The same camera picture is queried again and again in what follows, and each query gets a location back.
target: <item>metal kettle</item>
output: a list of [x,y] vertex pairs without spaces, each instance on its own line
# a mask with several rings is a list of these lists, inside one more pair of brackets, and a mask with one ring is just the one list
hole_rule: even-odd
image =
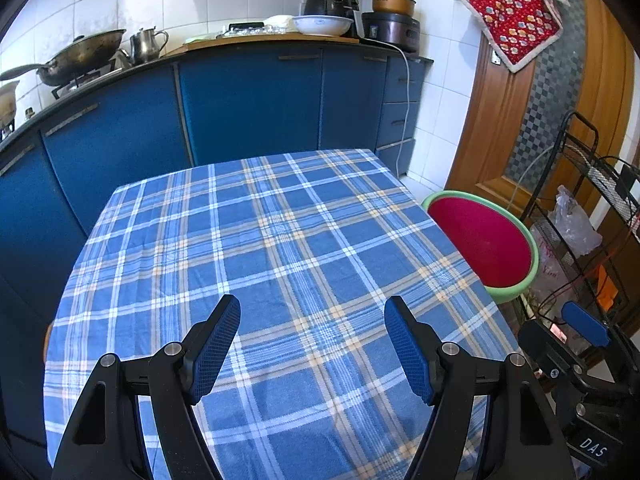
[[[164,43],[162,45],[156,43],[158,34],[164,35]],[[129,38],[131,54],[129,55],[123,49],[120,49],[119,52],[126,58],[128,64],[139,65],[158,59],[160,51],[167,44],[167,41],[169,41],[169,33],[167,31],[159,30],[156,32],[155,27],[141,28],[139,32]]]

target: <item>blue plaid tablecloth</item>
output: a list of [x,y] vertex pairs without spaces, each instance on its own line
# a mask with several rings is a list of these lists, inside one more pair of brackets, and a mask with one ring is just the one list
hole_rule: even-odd
[[[403,478],[431,409],[386,333],[389,296],[472,355],[517,346],[478,277],[369,151],[158,176],[113,193],[69,277],[44,381],[50,460],[101,355],[154,354],[227,292],[241,303],[238,335],[194,411],[229,480]],[[169,478],[148,397],[140,411],[155,478]],[[478,398],[462,468],[483,418]]]

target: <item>frying pan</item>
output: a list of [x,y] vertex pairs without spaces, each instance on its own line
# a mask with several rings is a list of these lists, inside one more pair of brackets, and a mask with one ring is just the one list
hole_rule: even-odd
[[45,85],[61,86],[78,76],[104,66],[120,46],[126,29],[109,30],[91,36],[78,36],[68,47],[45,64],[21,65],[0,74],[0,81],[14,79],[37,70]]

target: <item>red floral cloth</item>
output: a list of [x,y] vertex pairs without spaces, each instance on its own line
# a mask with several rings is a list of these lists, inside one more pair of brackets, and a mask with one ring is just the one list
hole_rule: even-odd
[[[569,5],[568,0],[558,0]],[[562,34],[554,0],[462,0],[505,65],[517,72]]]

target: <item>blue gripper pad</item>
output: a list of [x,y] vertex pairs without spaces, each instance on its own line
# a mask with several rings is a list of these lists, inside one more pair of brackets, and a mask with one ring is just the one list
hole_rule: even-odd
[[607,327],[573,301],[562,307],[562,319],[592,345],[601,348],[609,345]]
[[[215,323],[213,330],[210,328],[210,323]],[[200,399],[208,395],[213,388],[239,325],[240,303],[235,296],[225,294],[198,332],[192,348],[189,348],[185,354],[185,361],[189,358],[193,359],[191,364],[193,382],[186,393],[192,406],[200,402]]]
[[385,303],[385,325],[411,390],[429,404],[433,400],[429,364],[392,299]]

